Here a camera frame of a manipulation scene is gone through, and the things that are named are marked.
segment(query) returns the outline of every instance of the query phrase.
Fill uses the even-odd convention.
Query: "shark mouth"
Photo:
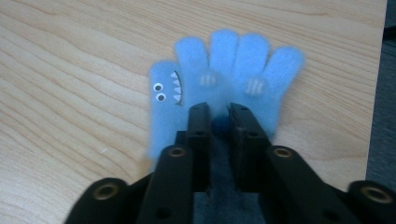
[[[182,104],[182,96],[183,96],[183,91],[181,89],[181,82],[180,82],[180,77],[178,76],[178,73],[176,71],[174,71],[171,74],[171,77],[174,78],[175,80],[173,81],[173,83],[176,85],[176,87],[174,88],[176,94],[174,95],[175,100],[177,101],[175,103],[175,105],[181,105]]]

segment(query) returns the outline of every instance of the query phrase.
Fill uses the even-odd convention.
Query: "wooden table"
[[[2,223],[63,222],[91,182],[147,174],[148,70],[219,28],[304,51],[275,144],[339,189],[365,177],[386,0],[0,2]]]

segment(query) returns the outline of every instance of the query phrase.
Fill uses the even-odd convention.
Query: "wood grain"
[[[0,1],[0,219],[60,223],[91,182],[149,171],[150,66],[219,28],[304,51],[276,144],[363,179],[386,1]]]

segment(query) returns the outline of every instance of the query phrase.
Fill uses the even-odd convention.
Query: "gray floor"
[[[396,0],[388,0],[390,26],[396,26]],[[396,191],[396,38],[382,43],[366,178]]]

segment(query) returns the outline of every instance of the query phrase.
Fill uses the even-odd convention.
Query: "eye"
[[[166,99],[166,95],[163,93],[158,93],[155,98],[157,99],[157,101],[162,102]]]
[[[155,91],[161,91],[163,89],[163,84],[155,83],[154,86],[152,86],[152,89],[154,89]]]

